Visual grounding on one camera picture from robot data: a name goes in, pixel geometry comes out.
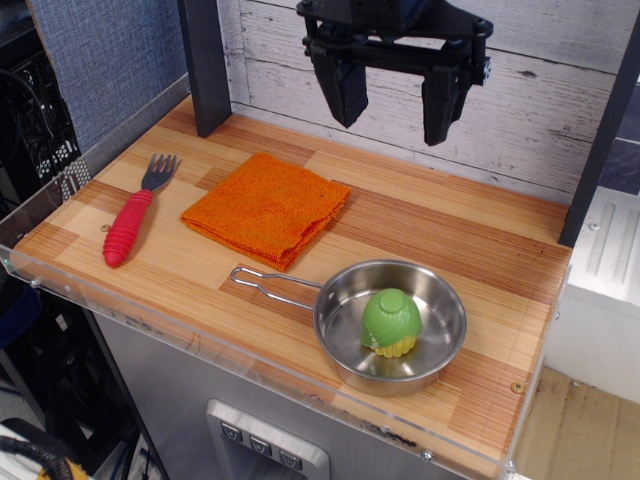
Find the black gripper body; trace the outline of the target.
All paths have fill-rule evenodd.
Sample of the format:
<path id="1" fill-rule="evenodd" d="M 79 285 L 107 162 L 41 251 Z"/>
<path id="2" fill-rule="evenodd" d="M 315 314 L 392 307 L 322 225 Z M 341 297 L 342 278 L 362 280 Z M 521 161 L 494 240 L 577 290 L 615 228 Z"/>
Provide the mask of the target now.
<path id="1" fill-rule="evenodd" d="M 296 11 L 305 54 L 327 84 L 350 70 L 361 79 L 366 67 L 417 75 L 448 67 L 466 72 L 471 85 L 490 75 L 493 24 L 447 1 L 301 1 Z"/>

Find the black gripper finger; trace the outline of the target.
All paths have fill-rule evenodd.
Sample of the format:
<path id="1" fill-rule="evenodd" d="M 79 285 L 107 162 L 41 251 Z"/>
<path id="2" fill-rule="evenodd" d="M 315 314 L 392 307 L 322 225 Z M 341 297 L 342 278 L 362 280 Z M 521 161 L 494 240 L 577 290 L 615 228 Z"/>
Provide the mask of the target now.
<path id="1" fill-rule="evenodd" d="M 351 127 L 368 106 L 365 67 L 322 49 L 312 49 L 311 60 L 333 118 L 343 127 Z"/>
<path id="2" fill-rule="evenodd" d="M 461 117 L 470 74 L 454 67 L 434 67 L 422 83 L 424 139 L 436 146 L 447 139 L 452 123 Z"/>

